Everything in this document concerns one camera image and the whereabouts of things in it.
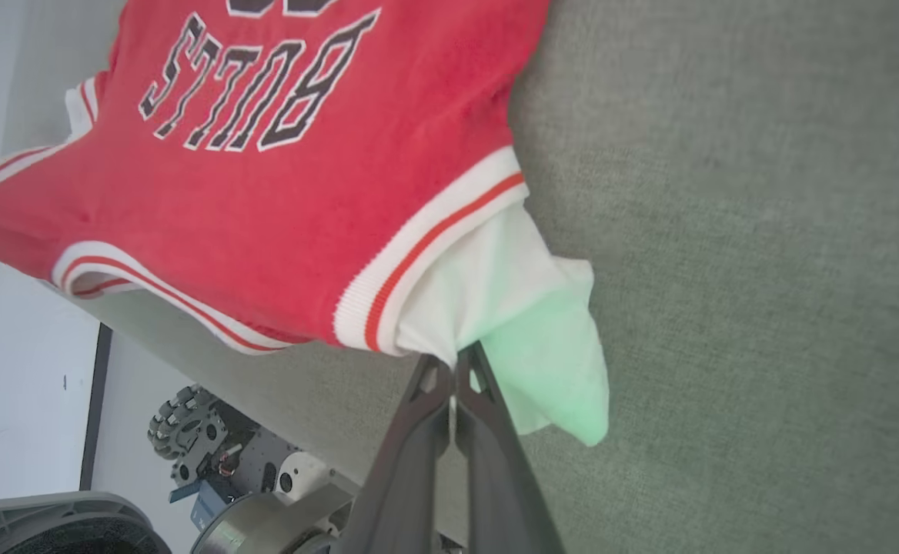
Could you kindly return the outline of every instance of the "basketball jersey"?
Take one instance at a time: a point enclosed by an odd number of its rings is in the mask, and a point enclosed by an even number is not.
[[[427,267],[527,196],[506,105],[546,11],[129,0],[69,140],[0,165],[0,262],[147,289],[246,353],[399,353]]]

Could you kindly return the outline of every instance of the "jersey number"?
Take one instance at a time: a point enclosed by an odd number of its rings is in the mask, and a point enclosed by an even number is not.
[[[260,18],[271,11],[277,1],[280,0],[227,0],[227,10],[235,17]],[[335,0],[281,1],[284,15],[316,17]],[[183,120],[186,106],[212,73],[215,81],[224,81],[223,91],[214,99],[206,122],[193,127],[183,146],[189,150],[196,150],[202,145],[207,150],[241,152],[256,136],[256,130],[260,136],[256,148],[262,152],[297,142],[309,130],[316,113],[347,70],[360,39],[375,25],[379,12],[375,10],[364,15],[359,21],[338,29],[327,38],[287,94],[282,94],[282,87],[296,60],[306,50],[302,39],[286,39],[271,48],[267,56],[260,60],[264,50],[262,46],[224,47],[217,38],[206,32],[206,23],[194,13],[186,20],[165,60],[162,80],[149,85],[139,103],[139,112],[145,120],[157,115],[159,106],[167,102],[182,73],[179,61],[183,60],[196,78],[175,102],[172,114],[155,130],[155,136],[165,140],[172,134]],[[243,77],[248,73],[253,75],[248,84],[242,85],[246,80]],[[264,94],[256,99],[257,92],[262,90]],[[232,105],[232,109],[225,113],[228,105]],[[274,105],[278,105],[275,115],[264,129],[259,129],[262,117]],[[222,116],[223,124],[218,125]]]

